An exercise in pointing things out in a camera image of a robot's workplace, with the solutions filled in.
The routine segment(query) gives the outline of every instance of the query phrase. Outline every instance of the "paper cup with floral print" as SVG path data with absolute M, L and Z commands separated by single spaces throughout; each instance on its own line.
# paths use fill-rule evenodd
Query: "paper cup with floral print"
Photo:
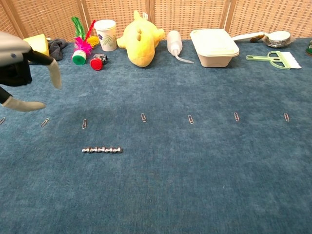
M 94 24 L 94 28 L 103 51 L 113 51 L 117 48 L 115 21 L 102 19 Z

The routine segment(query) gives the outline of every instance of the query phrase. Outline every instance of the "container lid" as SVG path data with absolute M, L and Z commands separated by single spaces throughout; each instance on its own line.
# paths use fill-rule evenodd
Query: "container lid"
M 73 56 L 73 62 L 76 65 L 84 65 L 86 62 L 86 59 L 81 55 L 74 55 Z
M 106 30 L 114 28 L 115 25 L 116 25 L 116 22 L 112 19 L 102 19 L 102 20 L 95 22 L 94 28 L 99 31 L 106 31 Z
M 93 58 L 90 61 L 90 66 L 93 70 L 99 71 L 103 68 L 103 62 L 100 58 Z
M 237 56 L 239 48 L 224 29 L 199 29 L 191 32 L 196 52 L 205 57 Z

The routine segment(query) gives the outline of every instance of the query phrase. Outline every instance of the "woven panel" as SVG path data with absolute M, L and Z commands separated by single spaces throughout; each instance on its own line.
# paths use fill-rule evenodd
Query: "woven panel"
M 237 0 L 229 34 L 289 31 L 312 37 L 311 0 Z
M 18 34 L 16 33 L 11 21 L 9 20 L 9 17 L 7 16 L 7 14 L 4 11 L 4 8 L 2 7 L 2 5 L 0 4 L 0 31 L 1 32 L 7 32 L 10 33 L 14 36 L 18 36 Z
M 90 20 L 110 19 L 116 22 L 116 36 L 121 37 L 125 27 L 131 23 L 133 12 L 139 11 L 141 16 L 146 12 L 145 0 L 86 0 Z
M 220 28 L 225 0 L 155 0 L 155 25 L 190 39 L 194 29 Z
M 74 41 L 72 16 L 83 19 L 75 0 L 12 0 L 29 37 L 45 34 L 52 39 Z

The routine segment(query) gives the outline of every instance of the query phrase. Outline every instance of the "small bottle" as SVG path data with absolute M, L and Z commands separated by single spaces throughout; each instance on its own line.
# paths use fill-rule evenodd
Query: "small bottle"
M 180 58 L 178 55 L 180 54 L 182 50 L 182 40 L 181 40 L 181 35 L 178 31 L 170 31 L 167 35 L 167 49 L 170 54 L 175 56 L 175 58 L 179 61 L 182 62 L 187 62 L 187 63 L 194 63 L 192 61 Z

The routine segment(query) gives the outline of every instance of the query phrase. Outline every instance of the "brush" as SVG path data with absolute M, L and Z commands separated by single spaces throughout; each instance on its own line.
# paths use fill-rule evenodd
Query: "brush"
M 247 55 L 246 59 L 252 61 L 269 61 L 272 66 L 285 70 L 301 68 L 291 52 L 270 51 L 267 56 Z

